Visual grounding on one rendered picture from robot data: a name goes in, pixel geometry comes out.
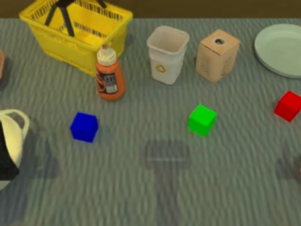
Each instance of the green cube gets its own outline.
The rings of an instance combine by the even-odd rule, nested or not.
[[[189,116],[188,129],[205,137],[213,127],[216,116],[216,112],[203,105],[199,105]]]

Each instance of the blue cube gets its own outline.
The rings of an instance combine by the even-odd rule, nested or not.
[[[98,121],[95,115],[77,112],[70,130],[73,139],[92,143],[98,131]]]

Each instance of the orange bottle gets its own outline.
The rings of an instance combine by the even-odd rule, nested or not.
[[[96,83],[99,96],[105,100],[118,100],[126,91],[117,54],[106,44],[97,52]]]

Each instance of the gray table surface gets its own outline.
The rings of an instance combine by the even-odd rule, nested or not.
[[[92,77],[46,56],[25,23],[0,20],[8,57],[0,107],[32,121],[20,175],[0,192],[0,225],[299,226],[301,187],[278,179],[276,163],[284,149],[300,153],[301,118],[287,123],[273,107],[288,89],[300,94],[301,80],[266,70],[252,47],[261,29],[277,23],[301,19],[135,19],[121,57],[127,92],[108,103]],[[190,34],[173,86],[150,73],[146,40],[162,24]],[[195,72],[194,58],[198,41],[218,28],[238,37],[241,48],[233,72],[211,84]],[[206,138],[186,128],[198,104],[218,113]],[[70,135],[77,111],[99,119],[92,144]],[[169,161],[181,157],[185,164],[148,167],[149,140],[184,142],[189,151],[175,148]],[[169,211],[177,219],[168,221],[162,213]]]

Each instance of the white pitcher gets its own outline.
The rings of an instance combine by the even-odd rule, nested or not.
[[[23,129],[20,128],[18,123],[9,114],[16,113],[24,120]],[[30,120],[26,114],[19,110],[7,109],[0,110],[0,121],[3,128],[6,147],[10,155],[11,160],[19,168],[21,164],[21,158],[23,153],[23,143],[28,133]],[[0,181],[0,191],[5,188],[10,181]]]

